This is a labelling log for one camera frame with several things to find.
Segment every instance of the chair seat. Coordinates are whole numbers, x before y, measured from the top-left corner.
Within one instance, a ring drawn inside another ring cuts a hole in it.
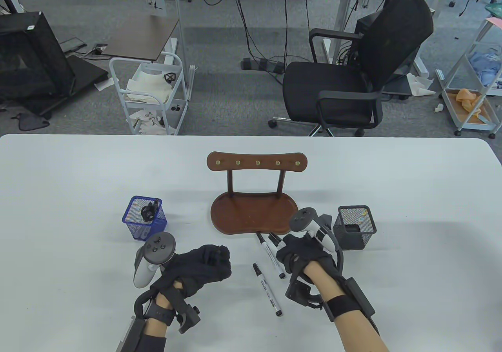
[[[299,122],[319,123],[316,102],[320,91],[368,92],[357,69],[322,63],[290,63],[283,84],[287,114]],[[328,125],[363,127],[371,123],[373,107],[368,101],[326,101],[322,112]]]

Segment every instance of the blue cloth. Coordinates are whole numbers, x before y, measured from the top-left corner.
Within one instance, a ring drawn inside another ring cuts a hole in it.
[[[488,87],[493,82],[501,66],[495,53],[478,53],[475,51],[469,62],[485,87]]]

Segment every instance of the wooden tray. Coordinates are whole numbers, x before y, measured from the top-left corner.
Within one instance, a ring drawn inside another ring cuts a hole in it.
[[[307,167],[303,153],[245,155],[212,152],[207,157],[212,171],[227,171],[228,191],[215,199],[211,220],[224,234],[289,232],[289,219],[298,211],[294,200],[282,192],[286,171],[302,172]],[[269,169],[280,171],[277,190],[266,193],[233,191],[232,171]]]

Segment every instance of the black mesh pencil holder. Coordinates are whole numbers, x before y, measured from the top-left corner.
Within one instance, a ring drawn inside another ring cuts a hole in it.
[[[342,250],[362,250],[377,231],[367,205],[342,205],[333,225],[333,233]]]

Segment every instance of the hand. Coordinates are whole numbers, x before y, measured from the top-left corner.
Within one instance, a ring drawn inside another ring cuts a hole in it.
[[[183,284],[180,282],[176,281],[173,284],[173,287],[176,289],[183,289]],[[172,305],[170,304],[169,300],[160,292],[157,294],[157,297],[155,298],[155,302],[158,306],[163,307],[164,309],[172,309]]]
[[[302,238],[287,234],[283,241],[286,246],[278,250],[276,257],[279,262],[284,264],[287,273],[299,272],[300,277],[312,283],[309,276],[304,274],[304,270],[307,269],[310,262],[316,261],[329,275],[337,274],[333,257],[325,252],[317,240],[308,234]]]
[[[175,281],[182,284],[183,296],[193,296],[204,284],[222,281],[232,271],[230,252],[225,246],[204,245],[188,253],[177,254],[164,265],[162,276],[150,288],[162,293]]]

